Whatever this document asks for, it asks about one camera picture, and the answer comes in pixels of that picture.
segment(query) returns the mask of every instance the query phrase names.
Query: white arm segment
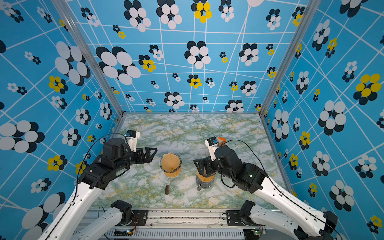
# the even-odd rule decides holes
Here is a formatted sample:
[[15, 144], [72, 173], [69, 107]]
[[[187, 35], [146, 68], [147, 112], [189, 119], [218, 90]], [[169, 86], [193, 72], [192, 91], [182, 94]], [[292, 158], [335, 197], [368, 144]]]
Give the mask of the white arm segment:
[[251, 209], [250, 218], [257, 224], [269, 226], [282, 233], [285, 233], [293, 239], [298, 240], [296, 235], [293, 233], [293, 231], [297, 229], [297, 223], [295, 223], [291, 218], [281, 212], [274, 212], [268, 209], [264, 209], [256, 204]]
[[[303, 209], [299, 208], [296, 204], [294, 204], [293, 202], [289, 201], [286, 197], [281, 195], [280, 192], [273, 186], [271, 181], [269, 181], [269, 179], [273, 181], [275, 186], [278, 187], [279, 190], [284, 193], [284, 195], [286, 195], [289, 199], [291, 199], [296, 204], [304, 208], [306, 211], [316, 216], [316, 218], [312, 217]], [[273, 204], [275, 207], [280, 209], [283, 213], [288, 215], [309, 236], [311, 237], [321, 236], [319, 233], [319, 230], [324, 229], [325, 224], [323, 222], [326, 222], [324, 213], [300, 201], [298, 198], [296, 198], [295, 196], [290, 194], [288, 191], [283, 189], [280, 185], [278, 185], [271, 177], [269, 177], [269, 179], [264, 178], [261, 184], [263, 189], [257, 190], [256, 192], [254, 192], [254, 194], [267, 200], [268, 202]]]
[[73, 193], [69, 197], [67, 203], [64, 205], [64, 207], [53, 220], [53, 222], [49, 225], [49, 227], [45, 229], [45, 231], [38, 240], [45, 240], [48, 237], [49, 233], [59, 222], [65, 211], [68, 209], [68, 207], [70, 207], [66, 214], [63, 216], [63, 218], [60, 220], [60, 223], [52, 231], [49, 238], [58, 240], [69, 240], [72, 237], [76, 227], [79, 225], [80, 221], [84, 217], [85, 213], [88, 211], [91, 204], [103, 191], [102, 189], [96, 187], [94, 189], [90, 189], [88, 184], [82, 182], [78, 185], [77, 195], [74, 204], [72, 204], [75, 190], [73, 190]]
[[212, 145], [212, 146], [209, 146], [209, 143], [207, 140], [204, 141], [205, 142], [205, 146], [208, 148], [208, 151], [209, 151], [209, 155], [211, 156], [211, 160], [215, 160], [217, 157], [215, 156], [215, 150], [218, 149], [218, 143]]
[[127, 137], [128, 146], [132, 152], [136, 152], [137, 140], [140, 138], [140, 132], [136, 132], [136, 137]]
[[121, 221], [122, 212], [120, 209], [110, 207], [103, 216], [89, 224], [86, 228], [74, 234], [71, 240], [97, 240], [110, 228]]

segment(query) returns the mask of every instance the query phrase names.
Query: robotic arm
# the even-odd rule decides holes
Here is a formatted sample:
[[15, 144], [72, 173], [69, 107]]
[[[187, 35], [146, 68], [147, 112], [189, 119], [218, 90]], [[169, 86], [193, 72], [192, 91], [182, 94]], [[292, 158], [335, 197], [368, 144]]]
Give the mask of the robotic arm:
[[[157, 148], [146, 147], [145, 152], [142, 148], [136, 148], [139, 137], [139, 132], [129, 130], [124, 135], [125, 139], [112, 138], [104, 144], [103, 153], [84, 169], [70, 199], [38, 240], [98, 239], [108, 229], [119, 223], [129, 224], [132, 217], [132, 206], [117, 200], [111, 204], [104, 215], [81, 232], [73, 235], [91, 204], [110, 181], [128, 171], [132, 164], [152, 162]], [[123, 169], [126, 170], [117, 175], [117, 172]]]
[[243, 163], [227, 145], [219, 147], [216, 137], [207, 139], [205, 143], [209, 145], [210, 156], [194, 160], [199, 174], [209, 177], [218, 172], [229, 177], [240, 189], [267, 200], [284, 213], [262, 209], [259, 205], [246, 201], [240, 211], [243, 223], [267, 225], [294, 239], [333, 240], [331, 233], [337, 224], [335, 214], [323, 213], [308, 206], [280, 187], [263, 169], [254, 164]]

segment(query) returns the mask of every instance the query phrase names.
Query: marble table surface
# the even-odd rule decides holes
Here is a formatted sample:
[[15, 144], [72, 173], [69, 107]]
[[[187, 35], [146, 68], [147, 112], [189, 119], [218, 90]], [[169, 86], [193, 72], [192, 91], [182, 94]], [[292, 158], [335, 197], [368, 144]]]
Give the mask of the marble table surface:
[[[92, 207], [110, 207], [121, 199], [133, 208], [241, 208], [251, 200], [264, 208], [275, 208], [254, 194], [232, 189], [215, 177], [214, 186], [197, 191], [194, 159], [209, 155], [204, 140], [216, 136], [246, 142], [258, 155], [267, 173], [285, 188], [282, 175], [271, 150], [258, 114], [128, 114], [120, 133], [135, 130], [141, 133], [137, 147], [158, 149], [150, 164], [132, 165], [124, 175], [109, 183]], [[228, 143], [243, 162], [260, 167], [249, 148], [237, 141]], [[182, 159], [179, 176], [172, 179], [170, 193], [165, 195], [167, 177], [159, 167], [163, 154], [173, 152]], [[230, 179], [224, 177], [227, 185]]]

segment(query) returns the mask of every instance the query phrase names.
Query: blue patterned backdrop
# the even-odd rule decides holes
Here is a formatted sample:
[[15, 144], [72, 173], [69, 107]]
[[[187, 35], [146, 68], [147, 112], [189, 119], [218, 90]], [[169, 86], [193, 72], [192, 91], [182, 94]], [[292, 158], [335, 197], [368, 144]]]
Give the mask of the blue patterned backdrop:
[[0, 23], [0, 239], [35, 240], [117, 115], [50, 1], [0, 0]]
[[384, 239], [383, 14], [323, 0], [262, 116], [294, 194], [348, 240]]
[[308, 0], [66, 2], [125, 111], [255, 112]]

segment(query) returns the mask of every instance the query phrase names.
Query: marble-patterned tabletop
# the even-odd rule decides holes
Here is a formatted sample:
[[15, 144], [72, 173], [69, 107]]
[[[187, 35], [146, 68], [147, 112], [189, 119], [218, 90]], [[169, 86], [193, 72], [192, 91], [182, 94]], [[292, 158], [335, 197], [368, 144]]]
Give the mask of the marble-patterned tabletop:
[[[128, 114], [120, 133], [127, 130], [141, 133], [137, 147], [156, 147], [158, 152], [150, 164], [132, 165], [124, 175], [110, 182], [92, 207], [109, 207], [121, 199], [133, 208], [241, 208], [245, 200], [264, 208], [275, 208], [237, 186], [232, 189], [224, 186], [219, 174], [211, 188], [197, 191], [197, 169], [193, 160], [209, 155], [204, 140], [213, 136], [246, 142], [258, 155], [267, 173], [285, 187], [258, 114]], [[260, 167], [245, 144], [232, 141], [228, 146], [243, 162]], [[169, 152], [181, 157], [182, 170], [172, 179], [169, 195], [165, 195], [167, 177], [160, 169], [159, 161]], [[232, 185], [230, 179], [224, 177], [223, 180]]]

